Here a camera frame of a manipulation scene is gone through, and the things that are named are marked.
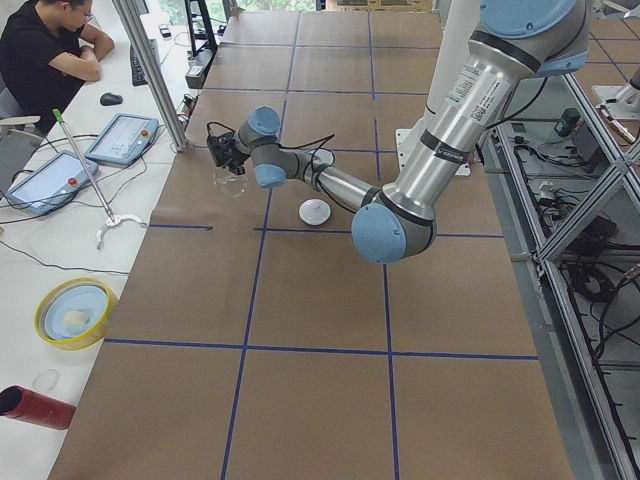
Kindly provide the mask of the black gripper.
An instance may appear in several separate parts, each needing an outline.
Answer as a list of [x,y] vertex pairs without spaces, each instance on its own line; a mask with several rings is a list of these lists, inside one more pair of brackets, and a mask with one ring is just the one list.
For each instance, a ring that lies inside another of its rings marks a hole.
[[231,173],[245,173],[245,162],[250,155],[244,153],[235,140],[230,140],[225,150],[226,163],[225,168]]

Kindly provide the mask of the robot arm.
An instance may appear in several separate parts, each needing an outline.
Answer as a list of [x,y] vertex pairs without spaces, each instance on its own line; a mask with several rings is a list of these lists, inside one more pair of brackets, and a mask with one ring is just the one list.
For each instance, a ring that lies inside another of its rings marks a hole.
[[286,149],[279,143],[279,129],[279,114],[269,106],[258,107],[239,129],[223,136],[224,166],[242,174],[249,160],[260,187],[298,180],[353,213],[374,200],[380,189],[337,168],[330,151]]
[[518,84],[581,69],[589,1],[481,1],[469,56],[397,178],[353,217],[359,254],[390,264],[422,253],[436,235],[435,204]]

